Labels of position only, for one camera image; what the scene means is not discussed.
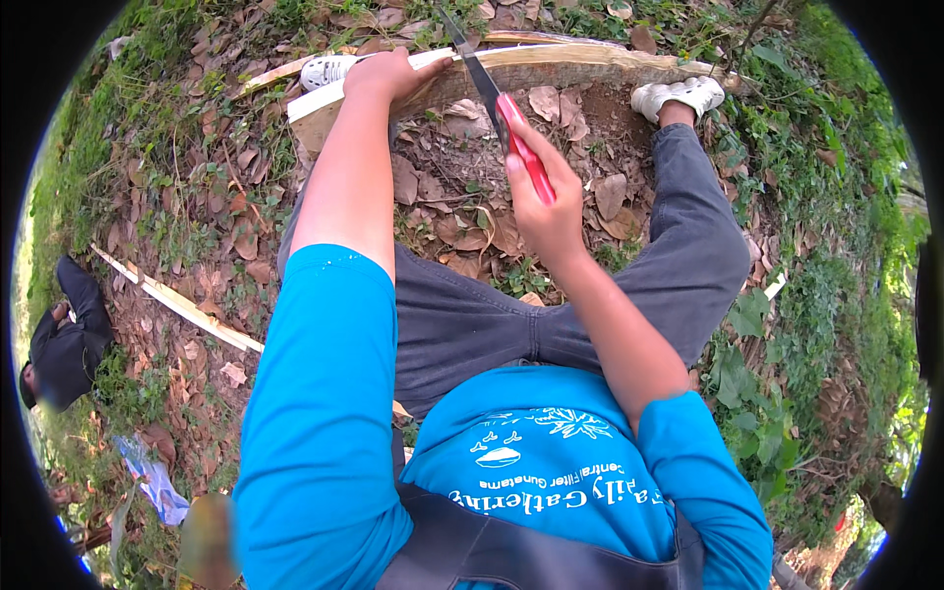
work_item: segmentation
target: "shoe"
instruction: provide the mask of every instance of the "shoe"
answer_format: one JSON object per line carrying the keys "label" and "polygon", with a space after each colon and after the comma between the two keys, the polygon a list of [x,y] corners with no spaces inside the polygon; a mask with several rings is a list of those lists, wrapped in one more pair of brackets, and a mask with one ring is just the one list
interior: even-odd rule
{"label": "shoe", "polygon": [[301,85],[312,91],[331,82],[336,82],[345,76],[351,66],[363,56],[324,56],[315,58],[301,68]]}
{"label": "shoe", "polygon": [[666,100],[677,100],[695,110],[696,121],[701,115],[721,104],[724,91],[717,80],[708,76],[690,77],[675,84],[647,84],[632,91],[632,109],[652,123],[659,123],[659,109]]}

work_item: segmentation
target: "hand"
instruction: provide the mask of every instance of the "hand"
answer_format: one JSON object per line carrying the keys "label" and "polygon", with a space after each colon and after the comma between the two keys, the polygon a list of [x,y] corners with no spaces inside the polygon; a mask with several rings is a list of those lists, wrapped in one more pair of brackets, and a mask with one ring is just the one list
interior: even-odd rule
{"label": "hand", "polygon": [[408,55],[406,47],[398,47],[357,62],[345,77],[345,96],[366,93],[388,102],[402,100],[452,65],[452,58],[442,58],[414,70]]}
{"label": "hand", "polygon": [[60,301],[56,304],[56,307],[53,308],[53,319],[60,322],[67,313],[69,313],[69,303],[67,301]]}
{"label": "hand", "polygon": [[511,121],[509,129],[523,139],[544,163],[550,185],[557,194],[553,205],[545,205],[534,190],[524,161],[515,154],[509,154],[505,159],[518,230],[551,274],[555,274],[568,261],[586,254],[582,233],[581,180],[561,153],[527,122]]}

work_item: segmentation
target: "black strap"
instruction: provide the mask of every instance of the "black strap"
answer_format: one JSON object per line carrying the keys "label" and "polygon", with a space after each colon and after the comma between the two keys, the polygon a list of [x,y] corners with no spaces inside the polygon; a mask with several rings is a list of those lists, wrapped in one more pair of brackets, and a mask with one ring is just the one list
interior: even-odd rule
{"label": "black strap", "polygon": [[701,588],[704,546],[678,511],[675,559],[650,564],[474,513],[412,484],[396,488],[413,518],[413,534],[387,566],[379,590],[447,590],[459,581],[514,590]]}

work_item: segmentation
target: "person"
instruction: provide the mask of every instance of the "person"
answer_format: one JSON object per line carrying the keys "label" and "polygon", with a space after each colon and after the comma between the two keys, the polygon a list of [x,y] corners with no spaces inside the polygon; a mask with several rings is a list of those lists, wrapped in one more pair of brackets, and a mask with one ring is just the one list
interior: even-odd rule
{"label": "person", "polygon": [[[408,512],[398,493],[412,485],[515,539],[535,532],[543,547],[569,543],[590,548],[590,561],[639,567],[675,563],[690,545],[675,545],[684,517],[704,551],[698,579],[685,587],[766,587],[770,529],[687,374],[749,270],[693,128],[723,91],[691,78],[632,95],[632,107],[661,127],[652,147],[656,199],[651,243],[614,277],[584,246],[581,180],[540,133],[511,124],[557,194],[542,204],[521,159],[507,157],[518,229],[568,300],[541,308],[394,242],[391,104],[448,65],[414,71],[397,49],[352,67],[298,196],[233,494],[247,583],[528,585],[447,572],[452,582],[436,586],[430,580],[443,572],[415,567],[412,581],[388,583],[394,565],[423,559],[397,557],[412,535],[423,532],[425,549],[438,553],[464,534],[456,526],[427,535],[422,511]],[[422,424],[398,481],[388,450],[392,398]],[[512,568],[530,560],[527,575],[541,580],[530,587],[568,587],[572,567],[593,573],[577,558],[506,545],[477,555]],[[514,557],[502,559],[509,551]],[[681,587],[667,582],[681,576],[672,571],[662,587]],[[508,583],[482,582],[494,580]]]}
{"label": "person", "polygon": [[59,326],[69,311],[65,301],[42,315],[30,341],[29,359],[20,371],[20,396],[28,409],[40,402],[60,413],[91,391],[95,370],[114,335],[92,276],[63,254],[56,264],[56,279],[76,320]]}

